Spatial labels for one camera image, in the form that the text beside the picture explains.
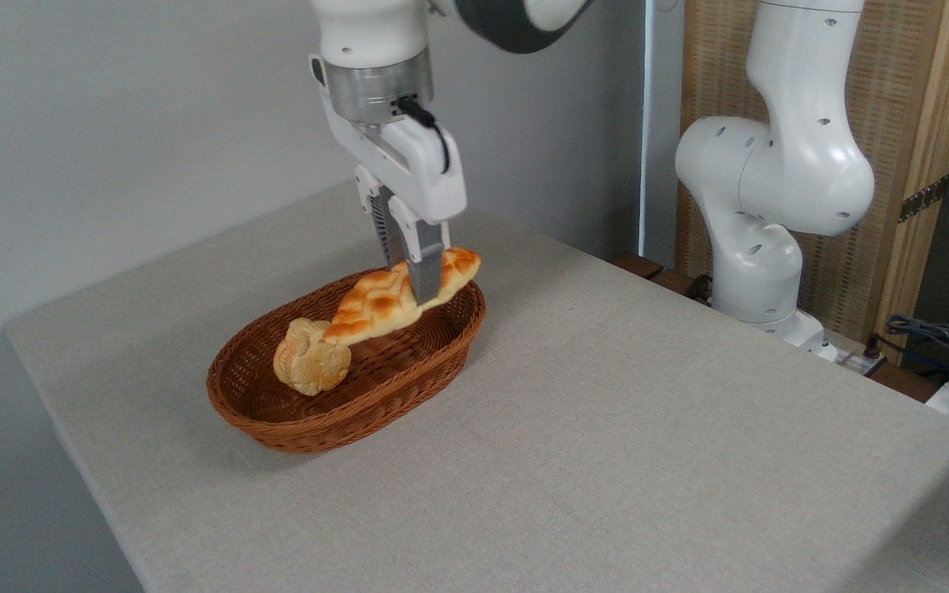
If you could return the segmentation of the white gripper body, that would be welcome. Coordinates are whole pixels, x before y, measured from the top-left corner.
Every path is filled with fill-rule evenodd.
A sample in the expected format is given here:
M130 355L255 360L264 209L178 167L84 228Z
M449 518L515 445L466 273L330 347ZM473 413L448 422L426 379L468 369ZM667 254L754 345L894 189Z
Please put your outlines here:
M427 128L403 114L391 123L358 124L335 112L327 82L330 64L310 56L320 84L332 134L358 164L395 192L419 218L438 224L452 219L467 206L462 161L455 139L444 128Z

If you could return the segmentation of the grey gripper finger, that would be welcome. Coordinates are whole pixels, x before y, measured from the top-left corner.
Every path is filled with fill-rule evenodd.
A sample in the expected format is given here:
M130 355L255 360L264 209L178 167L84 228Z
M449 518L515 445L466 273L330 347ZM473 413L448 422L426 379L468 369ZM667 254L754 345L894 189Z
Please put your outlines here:
M399 196L387 200L389 265L406 263L414 299L424 305L441 290L444 251L451 247L449 222L429 224Z
M391 231L389 225L388 203L393 193L362 164L355 166L354 175L359 203L362 210L372 218L386 266L391 268L399 263L398 233Z

